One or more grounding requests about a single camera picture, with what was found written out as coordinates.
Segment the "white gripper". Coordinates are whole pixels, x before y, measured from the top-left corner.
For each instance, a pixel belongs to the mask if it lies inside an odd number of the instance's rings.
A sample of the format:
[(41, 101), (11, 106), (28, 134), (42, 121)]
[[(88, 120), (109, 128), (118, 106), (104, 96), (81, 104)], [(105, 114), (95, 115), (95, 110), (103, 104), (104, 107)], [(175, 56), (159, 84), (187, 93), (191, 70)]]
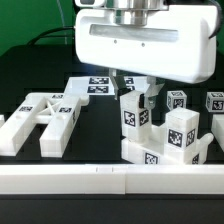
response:
[(110, 68), (116, 100), (126, 91), (124, 76), (117, 69), (151, 75), (147, 91), (139, 96), (139, 107), (148, 110), (155, 107), (164, 86), (156, 77), (199, 83), (214, 73), (216, 7), (172, 5), (150, 12), (144, 26), (118, 25), (114, 17), (113, 10), (80, 10), (75, 39), (80, 61)]

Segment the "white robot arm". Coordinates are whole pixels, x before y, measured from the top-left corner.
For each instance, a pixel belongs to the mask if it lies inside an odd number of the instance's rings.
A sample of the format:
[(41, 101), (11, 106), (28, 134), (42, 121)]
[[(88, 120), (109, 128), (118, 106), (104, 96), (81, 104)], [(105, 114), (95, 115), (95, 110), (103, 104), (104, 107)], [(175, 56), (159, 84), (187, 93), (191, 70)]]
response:
[(80, 61), (107, 67), (117, 97), (126, 91), (119, 70), (147, 77), (140, 98), (155, 106), (162, 86), (158, 78), (200, 83), (216, 64), (216, 35), (222, 8), (216, 0), (75, 0), (81, 8), (75, 22)]

